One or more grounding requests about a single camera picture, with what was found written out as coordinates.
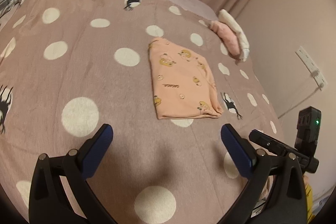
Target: folded pink cloth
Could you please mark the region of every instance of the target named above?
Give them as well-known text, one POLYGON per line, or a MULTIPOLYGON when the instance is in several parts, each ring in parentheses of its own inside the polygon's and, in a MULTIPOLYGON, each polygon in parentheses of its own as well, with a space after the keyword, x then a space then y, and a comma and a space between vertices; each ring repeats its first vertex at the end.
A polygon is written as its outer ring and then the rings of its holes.
POLYGON ((234 58, 240 56, 241 49, 238 38, 228 25, 219 21, 211 21, 209 28, 223 40, 227 50, 234 58))
POLYGON ((223 109, 206 59, 156 37, 149 46, 158 119, 218 118, 223 109))

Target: wall outlet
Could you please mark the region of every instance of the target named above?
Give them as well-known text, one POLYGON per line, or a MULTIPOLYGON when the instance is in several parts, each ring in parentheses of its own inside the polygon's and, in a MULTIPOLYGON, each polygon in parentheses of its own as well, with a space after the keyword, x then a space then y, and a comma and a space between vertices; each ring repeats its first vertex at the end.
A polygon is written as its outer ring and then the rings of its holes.
POLYGON ((317 67, 315 62, 311 59, 309 54, 305 51, 305 49, 300 46, 299 49, 296 51, 298 57, 302 60, 302 62, 306 65, 307 69, 310 72, 310 75, 315 79, 317 85, 320 87, 320 90, 323 90, 327 87, 327 82, 317 67))

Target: pink polka dot blanket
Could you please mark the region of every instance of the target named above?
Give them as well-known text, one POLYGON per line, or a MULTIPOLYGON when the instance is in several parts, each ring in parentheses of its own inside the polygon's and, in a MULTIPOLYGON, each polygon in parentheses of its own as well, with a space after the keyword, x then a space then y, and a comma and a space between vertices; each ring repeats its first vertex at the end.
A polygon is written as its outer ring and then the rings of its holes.
POLYGON ((38 156, 65 155, 108 123, 114 140, 88 184, 119 224, 218 222, 246 184, 221 126, 245 138, 253 129, 280 141, 283 133, 251 60, 236 64, 204 20, 169 0, 20 5, 0 32, 0 183, 26 219, 38 156), (157 119, 154 37, 207 60, 220 117, 157 119))

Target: white polka dot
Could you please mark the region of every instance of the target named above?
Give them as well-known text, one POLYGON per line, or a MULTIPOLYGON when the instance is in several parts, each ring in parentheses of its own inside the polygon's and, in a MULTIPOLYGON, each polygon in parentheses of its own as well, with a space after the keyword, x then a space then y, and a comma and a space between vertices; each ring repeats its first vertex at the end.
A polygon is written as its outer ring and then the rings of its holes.
POLYGON ((227 51, 227 48, 225 47, 224 43, 220 44, 220 51, 222 52, 222 54, 228 55, 228 51, 227 51))
POLYGON ((222 63, 218 63, 218 68, 224 75, 230 75, 230 71, 227 67, 225 67, 222 63))
POLYGON ((68 45, 64 41, 57 41, 46 47, 43 53, 43 57, 46 60, 55 60, 65 54, 67 50, 68 45))
POLYGON ((110 25, 110 22, 104 18, 96 18, 90 22, 90 25, 94 28, 105 28, 110 25))
POLYGON ((120 48, 114 53, 114 59, 127 67, 134 67, 140 62, 140 55, 131 48, 120 48))
POLYGON ((257 102, 256 102, 256 100, 254 99, 254 97, 251 93, 248 93, 247 97, 250 99, 250 102, 253 106, 257 106, 257 102))
POLYGON ((188 127, 193 123, 194 119, 177 119, 171 121, 179 127, 188 127))
POLYGON ((44 24, 50 24, 58 19, 60 16, 60 11, 57 8, 48 8, 44 11, 42 15, 42 21, 44 24))
POLYGON ((241 75, 242 75, 244 78, 246 78, 246 79, 249 78, 249 77, 247 76, 247 74, 246 74, 243 70, 240 70, 240 73, 241 73, 241 75))
POLYGON ((199 34, 197 34, 197 33, 192 33, 192 34, 190 35, 190 41, 191 41, 192 43, 196 44, 196 45, 199 46, 199 47, 203 45, 203 39, 202 39, 202 37, 201 37, 199 34))
POLYGON ((269 100, 268 100, 268 98, 266 97, 266 95, 265 95, 265 94, 263 94, 263 95, 262 95, 262 97, 264 98, 264 100, 266 101, 266 103, 268 103, 268 104, 269 104, 269 100))
POLYGON ((21 24, 26 18, 26 15, 24 15, 23 17, 21 17, 17 22, 14 23, 13 25, 13 29, 18 26, 19 24, 21 24))
POLYGON ((16 184, 16 188, 19 191, 24 204, 26 205, 26 207, 29 207, 29 193, 30 193, 30 187, 31 187, 32 183, 30 181, 27 180, 20 180, 17 184, 16 184))
POLYGON ((2 53, 0 54, 0 57, 4 57, 6 58, 8 55, 11 54, 11 52, 13 51, 13 49, 15 48, 16 45, 16 40, 15 37, 13 37, 9 43, 7 44, 7 46, 4 48, 4 50, 2 51, 2 53))
POLYGON ((226 152, 224 157, 224 170, 230 179, 235 179, 239 176, 239 171, 235 163, 233 162, 229 152, 226 152))
POLYGON ((174 195, 166 188, 149 186, 136 197, 134 209, 143 222, 161 224, 174 215, 176 200, 174 195))
POLYGON ((180 9, 177 8, 176 6, 170 6, 169 11, 172 12, 173 14, 175 14, 175 15, 178 15, 178 16, 181 15, 180 9))
POLYGON ((208 27, 208 26, 205 24, 204 20, 201 19, 201 20, 199 20, 198 22, 201 23, 202 25, 208 27))
POLYGON ((96 128, 99 110, 91 99, 77 97, 66 104, 61 120, 68 133, 75 137, 85 137, 96 128))
POLYGON ((163 30, 157 25, 148 26, 146 28, 146 33, 153 37, 162 37, 164 34, 163 30))
POLYGON ((270 124, 271 124, 272 130, 273 130, 273 133, 276 134, 277 133, 277 129, 275 127, 274 122, 270 121, 270 124))

